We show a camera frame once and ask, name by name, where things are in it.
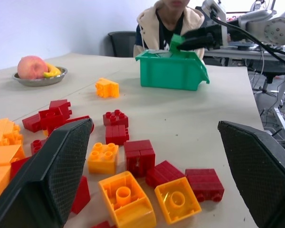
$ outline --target fruit plate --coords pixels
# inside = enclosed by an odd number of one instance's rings
[[[19,78],[18,73],[13,74],[12,78],[19,83],[25,85],[25,86],[30,86],[30,87],[38,87],[38,86],[48,86],[48,85],[53,85],[58,82],[61,82],[62,79],[65,77],[67,74],[67,69],[63,67],[58,67],[57,68],[61,71],[61,75],[55,76],[55,77],[49,77],[49,78],[41,78],[41,79],[21,79]]]

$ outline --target peach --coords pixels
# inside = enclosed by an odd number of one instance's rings
[[[47,72],[46,63],[37,56],[26,56],[18,63],[18,75],[21,79],[44,78],[43,73]]]

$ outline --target white wall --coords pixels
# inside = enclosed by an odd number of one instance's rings
[[[156,0],[0,0],[0,69],[26,55],[111,54],[107,33],[135,30],[136,18]],[[227,11],[254,0],[222,0]],[[285,5],[285,0],[276,0]],[[203,0],[191,0],[190,6]]]

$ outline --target black shirt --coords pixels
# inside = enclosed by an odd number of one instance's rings
[[[157,16],[157,19],[160,23],[160,29],[159,29],[160,50],[169,50],[172,36],[174,34],[176,34],[176,35],[181,34],[182,23],[184,21],[184,13],[182,13],[182,15],[181,15],[180,19],[178,20],[178,22],[176,23],[176,27],[173,31],[170,31],[165,27],[165,25],[163,24],[159,14],[158,14],[158,11],[156,11],[156,16]]]

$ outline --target table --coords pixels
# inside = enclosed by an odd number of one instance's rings
[[[276,53],[276,54],[285,60],[285,55],[281,55],[279,53]],[[227,47],[225,49],[218,49],[218,50],[212,50],[212,51],[205,50],[205,56],[260,60],[262,57],[262,54],[259,51],[252,51],[252,50],[243,51],[243,50],[237,50],[236,47]],[[278,61],[268,52],[264,53],[264,60],[265,61]],[[283,118],[283,115],[279,111],[279,101],[282,100],[284,92],[285,92],[285,77],[284,77],[284,81],[282,85],[279,88],[279,93],[277,95],[276,103],[272,107],[272,111],[274,112],[278,123],[281,126],[283,126],[284,131],[285,131],[285,120]]]
[[[11,80],[15,67],[0,71],[0,118],[8,117],[23,126],[23,118],[47,108],[51,100],[68,99],[73,118],[90,115],[95,123],[88,157],[94,143],[105,142],[102,115],[120,109],[129,116],[131,140],[151,140],[156,164],[169,160],[181,171],[214,168],[225,187],[220,203],[204,202],[200,214],[169,226],[154,190],[145,184],[144,179],[138,179],[153,205],[158,228],[256,228],[232,179],[217,130],[220,120],[263,130],[245,67],[207,66],[210,84],[202,83],[197,92],[192,92],[141,87],[140,65],[133,58],[68,54],[48,62],[68,69],[69,73],[61,83],[29,88]],[[96,96],[95,82],[100,77],[119,83],[119,98]],[[42,132],[21,131],[24,149],[29,155],[29,144],[45,137]],[[124,167],[124,149],[121,147],[118,172],[123,172]],[[112,224],[97,185],[98,181],[109,176],[90,175],[87,165],[83,174],[88,178],[91,201],[78,215],[70,215],[65,228],[90,228],[104,220]]]

